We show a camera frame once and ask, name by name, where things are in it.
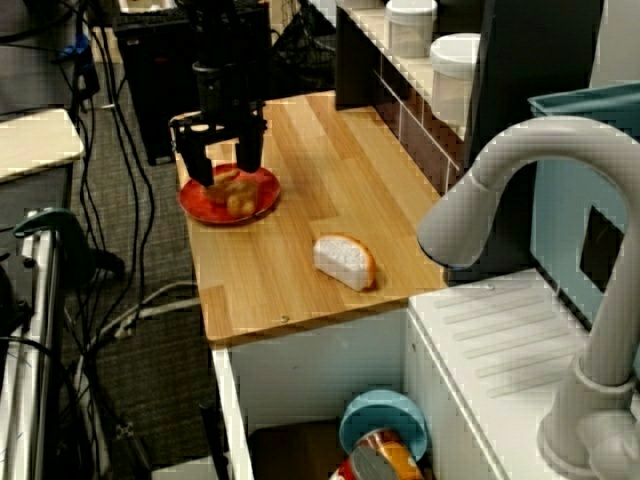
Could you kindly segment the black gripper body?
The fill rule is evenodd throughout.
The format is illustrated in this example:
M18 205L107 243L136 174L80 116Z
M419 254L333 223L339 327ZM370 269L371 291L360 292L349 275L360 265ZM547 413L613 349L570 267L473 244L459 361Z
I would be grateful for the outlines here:
M250 90L251 66L215 68L200 61L192 65L200 110L172 121L176 146L210 145L231 139L244 146L263 145L264 102Z

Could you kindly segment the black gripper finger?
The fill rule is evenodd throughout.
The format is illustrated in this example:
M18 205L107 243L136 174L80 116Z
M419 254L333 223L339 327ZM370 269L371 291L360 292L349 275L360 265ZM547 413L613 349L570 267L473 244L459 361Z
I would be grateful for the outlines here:
M261 129L249 130L241 134L236 144L238 168L247 173L255 173L261 168L263 135Z
M190 178L200 185L213 185L213 167L206 156L206 146L199 140L186 139L177 143Z

